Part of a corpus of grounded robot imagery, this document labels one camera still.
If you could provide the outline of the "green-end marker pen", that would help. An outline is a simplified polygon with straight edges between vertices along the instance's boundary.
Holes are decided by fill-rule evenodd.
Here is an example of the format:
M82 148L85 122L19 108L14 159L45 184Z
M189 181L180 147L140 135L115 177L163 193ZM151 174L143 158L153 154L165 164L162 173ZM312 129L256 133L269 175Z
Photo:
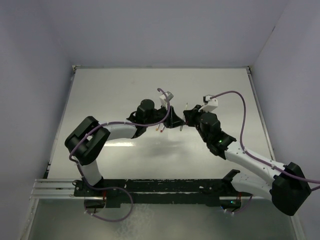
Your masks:
M184 111L186 111L187 109L188 109L188 102L187 102L186 105L185 105ZM183 120L183 122L184 122L184 124L185 124L186 118L185 118L184 111L182 111L182 120ZM179 131L180 131L180 132L183 131L184 124L182 124L182 125L179 127Z

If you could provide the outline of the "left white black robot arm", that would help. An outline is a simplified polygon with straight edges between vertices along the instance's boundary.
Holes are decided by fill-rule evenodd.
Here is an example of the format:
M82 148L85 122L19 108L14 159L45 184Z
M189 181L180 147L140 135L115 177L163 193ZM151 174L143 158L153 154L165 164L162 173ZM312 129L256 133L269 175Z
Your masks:
M175 113L173 106L155 109L155 103L150 99L142 100L124 122L100 124L93 116L86 117L64 142L69 160L77 165L81 177L86 180L85 190L91 196L98 196L103 191L97 157L107 141L136 139L148 127L161 124L173 129L185 125L185 121Z

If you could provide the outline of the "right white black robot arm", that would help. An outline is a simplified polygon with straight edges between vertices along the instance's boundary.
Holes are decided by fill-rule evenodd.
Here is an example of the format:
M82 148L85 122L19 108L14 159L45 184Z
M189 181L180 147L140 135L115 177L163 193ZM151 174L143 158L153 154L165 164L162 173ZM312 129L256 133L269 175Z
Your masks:
M282 213L294 216L311 194L311 188L299 165L284 164L262 156L253 156L234 137L222 131L216 114L203 111L200 105L184 110L186 125L194 127L209 151L224 160L236 163L255 176L236 173L222 183L228 196L237 192L265 198Z

